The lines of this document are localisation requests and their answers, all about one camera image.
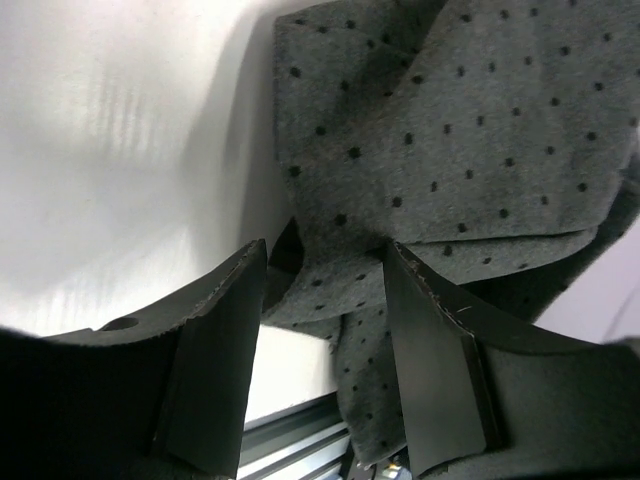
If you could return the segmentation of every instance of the black polka dot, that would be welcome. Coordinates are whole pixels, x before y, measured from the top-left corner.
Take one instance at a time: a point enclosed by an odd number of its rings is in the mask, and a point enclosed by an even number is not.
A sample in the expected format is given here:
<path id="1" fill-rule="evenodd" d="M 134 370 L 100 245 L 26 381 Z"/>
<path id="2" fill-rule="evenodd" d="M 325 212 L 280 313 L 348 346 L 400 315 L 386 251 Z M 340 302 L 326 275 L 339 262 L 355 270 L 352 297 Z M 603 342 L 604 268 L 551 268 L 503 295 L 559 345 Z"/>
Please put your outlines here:
<path id="1" fill-rule="evenodd" d="M 362 155 L 359 147 L 351 147 L 347 153 L 349 154 L 349 157 L 353 159 L 360 158 L 360 156 Z"/>

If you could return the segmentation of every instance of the gray cloth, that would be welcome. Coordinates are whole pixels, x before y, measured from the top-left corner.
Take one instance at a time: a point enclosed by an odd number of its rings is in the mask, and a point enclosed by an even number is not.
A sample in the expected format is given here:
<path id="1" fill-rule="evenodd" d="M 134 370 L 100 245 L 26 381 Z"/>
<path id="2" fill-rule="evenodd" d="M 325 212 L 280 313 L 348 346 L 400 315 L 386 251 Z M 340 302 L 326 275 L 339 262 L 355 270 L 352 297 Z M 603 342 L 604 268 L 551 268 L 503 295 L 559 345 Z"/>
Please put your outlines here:
<path id="1" fill-rule="evenodd" d="M 404 443 L 376 249 L 403 242 L 462 284 L 589 245 L 636 138 L 639 23 L 637 0 L 342 0 L 277 20 L 304 261 L 265 322 L 339 340 L 362 462 Z"/>

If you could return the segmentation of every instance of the hole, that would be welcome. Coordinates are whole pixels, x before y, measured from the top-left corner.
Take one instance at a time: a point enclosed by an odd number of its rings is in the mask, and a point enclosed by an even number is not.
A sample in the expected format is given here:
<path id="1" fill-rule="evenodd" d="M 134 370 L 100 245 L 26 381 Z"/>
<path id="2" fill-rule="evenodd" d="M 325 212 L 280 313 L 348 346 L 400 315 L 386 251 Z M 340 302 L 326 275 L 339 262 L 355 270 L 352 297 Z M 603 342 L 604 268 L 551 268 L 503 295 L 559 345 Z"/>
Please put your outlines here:
<path id="1" fill-rule="evenodd" d="M 347 153 L 349 154 L 349 157 L 353 159 L 360 158 L 362 156 L 360 147 L 351 147 Z"/>
<path id="2" fill-rule="evenodd" d="M 334 222 L 337 226 L 343 227 L 347 223 L 347 216 L 344 213 L 336 215 Z"/>
<path id="3" fill-rule="evenodd" d="M 137 318 L 133 317 L 121 317 L 116 318 L 115 320 L 111 320 L 105 326 L 103 326 L 99 331 L 100 332 L 113 332 L 116 330 L 127 330 L 128 328 L 133 328 L 140 323 Z"/>

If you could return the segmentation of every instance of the black dot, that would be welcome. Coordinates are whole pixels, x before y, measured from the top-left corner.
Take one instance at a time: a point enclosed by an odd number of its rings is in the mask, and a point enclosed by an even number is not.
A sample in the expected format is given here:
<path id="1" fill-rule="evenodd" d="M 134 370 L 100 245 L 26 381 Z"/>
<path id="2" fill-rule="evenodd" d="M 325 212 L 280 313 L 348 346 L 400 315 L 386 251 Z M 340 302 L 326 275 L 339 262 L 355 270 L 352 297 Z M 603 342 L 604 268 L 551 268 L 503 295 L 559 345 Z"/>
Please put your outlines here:
<path id="1" fill-rule="evenodd" d="M 349 154 L 349 157 L 354 159 L 360 158 L 360 156 L 362 155 L 359 147 L 351 147 L 347 153 Z"/>

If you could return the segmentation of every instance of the folded cloth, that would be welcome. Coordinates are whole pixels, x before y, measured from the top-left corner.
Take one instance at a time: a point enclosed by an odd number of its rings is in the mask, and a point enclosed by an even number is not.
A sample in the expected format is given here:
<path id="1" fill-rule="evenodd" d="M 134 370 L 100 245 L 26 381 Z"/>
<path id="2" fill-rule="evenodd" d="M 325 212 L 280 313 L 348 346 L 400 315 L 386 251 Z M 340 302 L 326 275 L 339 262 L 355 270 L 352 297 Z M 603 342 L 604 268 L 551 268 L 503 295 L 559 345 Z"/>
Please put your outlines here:
<path id="1" fill-rule="evenodd" d="M 304 256 L 264 321 L 339 342 L 362 462 L 404 441 L 377 249 L 393 238 L 463 284 L 589 245 L 636 139 L 639 25 L 636 0 L 341 0 L 276 21 L 276 154 Z M 372 368 L 386 380 L 364 395 Z"/>

